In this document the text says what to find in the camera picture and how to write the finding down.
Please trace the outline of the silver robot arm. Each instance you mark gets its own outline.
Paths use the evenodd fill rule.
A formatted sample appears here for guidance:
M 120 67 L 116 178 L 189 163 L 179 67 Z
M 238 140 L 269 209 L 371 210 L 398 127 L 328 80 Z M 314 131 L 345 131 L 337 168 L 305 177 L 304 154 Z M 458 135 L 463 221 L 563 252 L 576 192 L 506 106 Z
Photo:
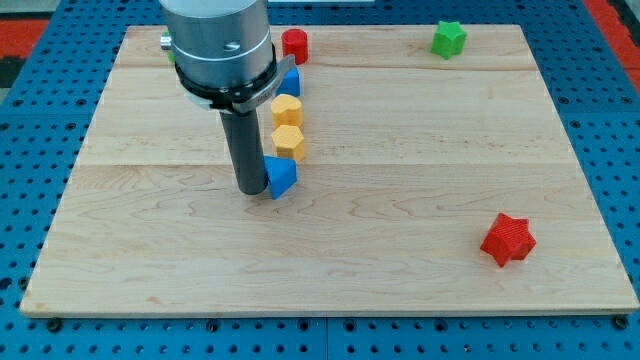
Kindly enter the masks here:
M 272 97 L 295 58 L 278 59 L 265 0 L 161 0 L 182 86 L 212 109 L 248 113 Z

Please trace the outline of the blue block behind arm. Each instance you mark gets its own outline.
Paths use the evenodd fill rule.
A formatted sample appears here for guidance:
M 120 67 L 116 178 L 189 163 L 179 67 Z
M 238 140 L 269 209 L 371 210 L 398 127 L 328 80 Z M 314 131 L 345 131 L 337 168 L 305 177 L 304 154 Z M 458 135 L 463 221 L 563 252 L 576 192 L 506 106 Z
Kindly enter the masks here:
M 302 79 L 297 67 L 288 71 L 280 86 L 276 90 L 277 95 L 286 94 L 299 97 L 302 94 Z

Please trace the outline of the green block behind arm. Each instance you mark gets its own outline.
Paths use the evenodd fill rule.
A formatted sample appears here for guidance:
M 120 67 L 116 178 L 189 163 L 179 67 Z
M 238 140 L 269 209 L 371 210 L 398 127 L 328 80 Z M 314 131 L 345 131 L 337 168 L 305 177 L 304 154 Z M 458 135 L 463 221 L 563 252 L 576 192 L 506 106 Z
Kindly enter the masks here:
M 160 37 L 161 49 L 166 53 L 166 56 L 171 64 L 175 63 L 175 55 L 172 50 L 172 36 L 168 30 L 165 30 Z

